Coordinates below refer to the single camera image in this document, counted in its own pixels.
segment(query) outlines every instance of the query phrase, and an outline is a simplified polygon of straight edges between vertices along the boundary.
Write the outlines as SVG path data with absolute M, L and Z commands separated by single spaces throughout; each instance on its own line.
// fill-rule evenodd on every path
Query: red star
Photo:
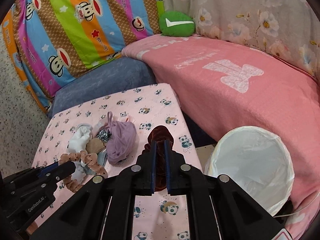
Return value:
M 94 30 L 93 33 L 91 33 L 91 35 L 92 35 L 93 38 L 99 37 L 99 31 Z

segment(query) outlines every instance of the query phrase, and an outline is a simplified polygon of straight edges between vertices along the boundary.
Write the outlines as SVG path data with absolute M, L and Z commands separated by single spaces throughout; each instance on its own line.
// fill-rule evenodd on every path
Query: white laundry basket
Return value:
M 223 136 L 204 173 L 227 174 L 272 216 L 288 200 L 294 180 L 292 160 L 281 138 L 255 126 Z

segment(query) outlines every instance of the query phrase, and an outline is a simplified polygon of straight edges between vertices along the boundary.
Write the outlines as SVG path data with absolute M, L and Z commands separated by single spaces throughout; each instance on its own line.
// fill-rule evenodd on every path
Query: dark brown fabric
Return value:
M 151 141 L 157 142 L 157 156 L 156 156 L 156 189 L 155 191 L 161 191 L 166 188 L 165 181 L 165 160 L 164 160 L 164 141 L 169 139 L 170 147 L 173 146 L 173 137 L 169 130 L 159 125 L 155 127 L 148 136 L 148 143 L 145 144 L 142 154 L 149 153 L 151 147 Z

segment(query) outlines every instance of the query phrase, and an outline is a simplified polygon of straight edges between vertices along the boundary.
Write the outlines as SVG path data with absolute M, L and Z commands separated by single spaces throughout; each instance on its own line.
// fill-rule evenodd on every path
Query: green pillow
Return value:
M 168 11 L 161 15 L 159 27 L 162 35 L 172 37 L 189 37 L 195 31 L 192 18 L 176 11 Z

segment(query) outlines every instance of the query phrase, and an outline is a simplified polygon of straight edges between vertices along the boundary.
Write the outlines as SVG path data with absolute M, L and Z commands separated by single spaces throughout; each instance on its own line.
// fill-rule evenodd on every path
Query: orange stripe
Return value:
M 13 58 L 13 55 L 15 55 L 15 53 L 18 55 L 18 51 L 17 51 L 17 45 L 16 45 L 16 43 L 14 41 L 13 20 L 12 20 L 12 10 L 11 9 L 7 13 L 7 15 L 4 17 L 4 20 L 3 20 L 3 23 L 2 23 L 2 33 L 3 33 L 4 42 L 5 42 L 5 45 L 7 47 L 8 52 L 9 52 L 10 58 L 12 60 L 14 68 L 16 69 L 20 79 L 22 81 L 28 80 L 25 72 L 16 67 L 15 60 Z M 39 99 L 38 99 L 36 93 L 33 91 L 32 87 L 30 85 L 27 85 L 26 86 L 26 90 L 31 94 L 33 99 L 37 102 L 37 104 L 41 108 L 41 110 L 44 113 L 47 113 L 47 110 L 44 108 L 44 106 L 39 101 Z
M 72 3 L 72 5 L 75 7 L 76 5 L 78 5 L 81 2 L 88 2 L 90 3 L 89 0 L 70 0 L 70 2 Z M 80 24 L 82 25 L 82 28 L 85 32 L 85 34 L 87 35 L 87 37 L 92 41 L 92 43 L 94 44 L 99 56 L 105 60 L 106 56 L 113 54 L 115 51 L 113 50 L 113 48 L 110 46 L 106 36 L 104 35 L 104 32 L 97 20 L 96 15 L 93 16 L 93 19 L 88 22 L 86 20 L 83 20 Z M 97 30 L 99 31 L 99 37 L 95 37 L 93 38 L 93 31 Z M 101 39 L 101 42 L 106 45 L 108 47 L 108 50 L 105 51 L 105 48 L 102 46 L 102 44 L 97 40 L 98 38 Z

